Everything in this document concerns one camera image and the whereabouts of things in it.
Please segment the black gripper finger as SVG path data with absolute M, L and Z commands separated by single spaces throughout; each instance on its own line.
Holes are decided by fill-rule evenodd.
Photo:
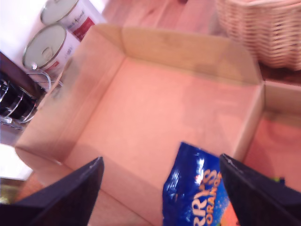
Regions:
M 86 226 L 103 178 L 98 157 L 14 204 L 15 226 Z
M 242 226 L 299 226 L 301 194 L 232 157 L 220 155 L 223 183 Z

